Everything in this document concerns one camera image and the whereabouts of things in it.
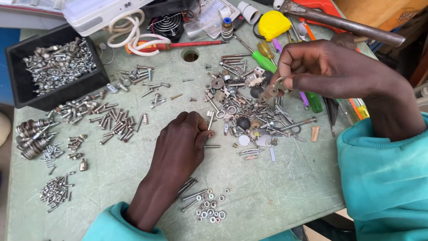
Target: red screwdriver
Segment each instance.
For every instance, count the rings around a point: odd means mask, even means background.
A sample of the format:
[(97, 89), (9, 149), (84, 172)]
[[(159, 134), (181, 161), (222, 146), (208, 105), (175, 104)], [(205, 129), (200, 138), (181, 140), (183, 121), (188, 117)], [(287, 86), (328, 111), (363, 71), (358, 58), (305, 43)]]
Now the red screwdriver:
[[(138, 41), (137, 46), (142, 45), (146, 42), (148, 41), (140, 40)], [(151, 53), (156, 50), (170, 50), (172, 48), (179, 48), (179, 47), (206, 46), (206, 45), (217, 45), (217, 44), (223, 44), (223, 43), (230, 43), (230, 41), (216, 40), (216, 41), (199, 41), (199, 42), (187, 42), (187, 43), (153, 44), (145, 48), (142, 48), (139, 51), (144, 53)], [(129, 54), (134, 54), (133, 52), (129, 51), (128, 45), (125, 45), (125, 49)]]

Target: workbench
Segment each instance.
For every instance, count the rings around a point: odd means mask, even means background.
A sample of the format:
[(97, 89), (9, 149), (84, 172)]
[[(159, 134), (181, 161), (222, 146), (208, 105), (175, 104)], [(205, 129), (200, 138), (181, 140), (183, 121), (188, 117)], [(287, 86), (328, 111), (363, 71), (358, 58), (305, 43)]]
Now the workbench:
[[(239, 3), (238, 0), (230, 2), (235, 6)], [(273, 10), (271, 6), (250, 2), (261, 12)], [(311, 26), (311, 29), (317, 39), (330, 39), (333, 35), (327, 28)], [(36, 33), (44, 31), (22, 30), (21, 39)], [(248, 23), (236, 34), (256, 48), (259, 40), (253, 35), (252, 26)], [(106, 43), (107, 31), (99, 31), (91, 35), (91, 38), (95, 43)], [(286, 34), (281, 35), (278, 40), (282, 45), (288, 43)], [(186, 34), (181, 42), (188, 42)], [(366, 45), (358, 46), (362, 53), (374, 57)], [(66, 154), (54, 162), (57, 168), (52, 176), (47, 175), (49, 169), (38, 158), (31, 161), (21, 158), (14, 143), (6, 240), (80, 240), (88, 226), (106, 207), (119, 201), (130, 203), (139, 182), (150, 167), (160, 130), (182, 111), (197, 111), (206, 117), (207, 111), (214, 110), (210, 103), (202, 101), (205, 85), (211, 82), (204, 65), (208, 63), (213, 66), (213, 71), (221, 71), (218, 65), (220, 56), (248, 52), (237, 40), (232, 40), (229, 44), (202, 46), (197, 50), (199, 58), (194, 62), (185, 62), (181, 57), (183, 49), (163, 51), (154, 57), (130, 55), (123, 48), (116, 49), (114, 62), (105, 66), (112, 82), (119, 79), (120, 70), (133, 70), (140, 64), (156, 68), (153, 83), (171, 84), (170, 88), (159, 88), (157, 92), (168, 99), (153, 110), (149, 106), (154, 94), (140, 98), (140, 95), (149, 90), (140, 83), (130, 86), (128, 93), (120, 91), (118, 94), (106, 94), (105, 101), (109, 104), (118, 103), (118, 107), (129, 110), (129, 115), (133, 115), (135, 119), (142, 113), (148, 114), (149, 124), (143, 124), (128, 143), (120, 142), (115, 137), (105, 145), (99, 144), (107, 131), (101, 130), (96, 123), (89, 123), (88, 119), (100, 117), (101, 114), (86, 116), (76, 126), (66, 124), (57, 117), (56, 121), (61, 121), (61, 124), (51, 130), (58, 132), (52, 143), (64, 142), (59, 147), (66, 150)], [(102, 60), (108, 62), (110, 59), (111, 49), (107, 48)], [(257, 66), (251, 57), (246, 59), (248, 69)], [(194, 81), (181, 81), (190, 78)], [(169, 99), (180, 93), (183, 96)], [(242, 90), (242, 94), (250, 97), (249, 88)], [(197, 102), (189, 102), (190, 97), (196, 98)], [(188, 205), (189, 201), (184, 203), (180, 200), (165, 212), (157, 224), (169, 240), (256, 241), (345, 208), (336, 139), (330, 132), (325, 107), (324, 112), (314, 114), (312, 111), (305, 111), (303, 104), (295, 98), (285, 98), (283, 106), (296, 121), (315, 116), (318, 123), (302, 126), (299, 136), (306, 139), (306, 143), (293, 137), (279, 138), (278, 145), (274, 147), (276, 162), (271, 161), (268, 148), (262, 148), (264, 151), (258, 159), (244, 160), (244, 156), (239, 156), (238, 152), (253, 148), (252, 144), (233, 148), (232, 144), (238, 142), (238, 139), (230, 134), (223, 135), (223, 120), (213, 123), (216, 135), (208, 144), (222, 147), (205, 150), (205, 160), (192, 175), (198, 183), (186, 194), (212, 188), (216, 198), (225, 195), (225, 201), (217, 202), (215, 209), (225, 211), (226, 219), (216, 224), (209, 220), (198, 222), (196, 205), (183, 213), (181, 208)], [(14, 126), (29, 119), (44, 118), (45, 114), (30, 107), (17, 109)], [(311, 126), (314, 125), (321, 127), (317, 142), (310, 141)], [(334, 127), (336, 136), (347, 127), (349, 123), (339, 109)], [(88, 162), (88, 170), (85, 172), (78, 171), (79, 160), (67, 158), (67, 154), (71, 152), (65, 147), (68, 137), (79, 134), (88, 135), (78, 150), (84, 153)], [(75, 184), (70, 188), (73, 193), (71, 201), (62, 203), (53, 212), (47, 213), (49, 207), (39, 200), (40, 189), (50, 179), (70, 171), (77, 171), (68, 178), (69, 183)], [(225, 194), (225, 188), (229, 188), (230, 192)]]

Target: fingernail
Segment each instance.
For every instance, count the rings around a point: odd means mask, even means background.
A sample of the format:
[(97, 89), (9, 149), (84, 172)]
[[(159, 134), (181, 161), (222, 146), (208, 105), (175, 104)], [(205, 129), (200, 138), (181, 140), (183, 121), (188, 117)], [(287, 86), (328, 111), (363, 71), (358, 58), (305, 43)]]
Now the fingernail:
[(286, 78), (284, 81), (285, 87), (287, 89), (293, 89), (293, 79), (292, 78)]

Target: white cable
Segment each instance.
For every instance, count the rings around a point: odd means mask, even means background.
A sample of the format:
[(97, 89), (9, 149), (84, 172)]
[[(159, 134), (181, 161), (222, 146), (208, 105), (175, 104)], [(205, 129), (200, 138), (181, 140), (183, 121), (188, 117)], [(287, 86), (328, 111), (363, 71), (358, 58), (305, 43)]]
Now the white cable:
[[(138, 19), (138, 17), (134, 17), (134, 19), (131, 17), (132, 14), (134, 13), (139, 13), (141, 15), (141, 19)], [(118, 47), (122, 47), (125, 46), (126, 44), (128, 45), (128, 49), (133, 52), (134, 54), (140, 55), (140, 56), (154, 56), (156, 54), (159, 53), (159, 50), (156, 50), (154, 52), (150, 52), (150, 53), (143, 53), (140, 52), (139, 50), (153, 45), (153, 44), (170, 44), (171, 40), (169, 40), (166, 37), (163, 36), (158, 36), (155, 34), (151, 34), (151, 33), (147, 33), (147, 34), (140, 34), (140, 25), (143, 23), (144, 21), (144, 12), (140, 9), (133, 9), (130, 10), (128, 12), (124, 12), (121, 15), (115, 17), (114, 19), (112, 19), (112, 21), (109, 24), (109, 32), (110, 34), (112, 34), (112, 36), (107, 40), (107, 45), (112, 47), (112, 48), (118, 48)], [(114, 26), (114, 24), (119, 21), (120, 19), (127, 19), (128, 21), (122, 25), (119, 26)], [(129, 33), (128, 37), (121, 43), (118, 44), (112, 44), (112, 41), (117, 38), (118, 36), (121, 36), (123, 34)], [(140, 46), (137, 46), (138, 41), (140, 38), (144, 38), (144, 37), (154, 37), (154, 38), (158, 38), (159, 40), (152, 40), (149, 42), (146, 42)]]

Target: teal sweatshirt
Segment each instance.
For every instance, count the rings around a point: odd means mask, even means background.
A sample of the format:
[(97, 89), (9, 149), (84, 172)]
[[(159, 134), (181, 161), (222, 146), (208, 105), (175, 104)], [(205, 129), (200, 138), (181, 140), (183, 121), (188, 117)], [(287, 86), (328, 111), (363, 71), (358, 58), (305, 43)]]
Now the teal sweatshirt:
[[(428, 114), (422, 114), (428, 126)], [(370, 118), (337, 138), (342, 189), (359, 241), (428, 240), (428, 130), (399, 142), (375, 138)], [(143, 232), (122, 215), (128, 204), (106, 208), (84, 241), (165, 241), (155, 228)], [(294, 240), (286, 231), (275, 240)]]

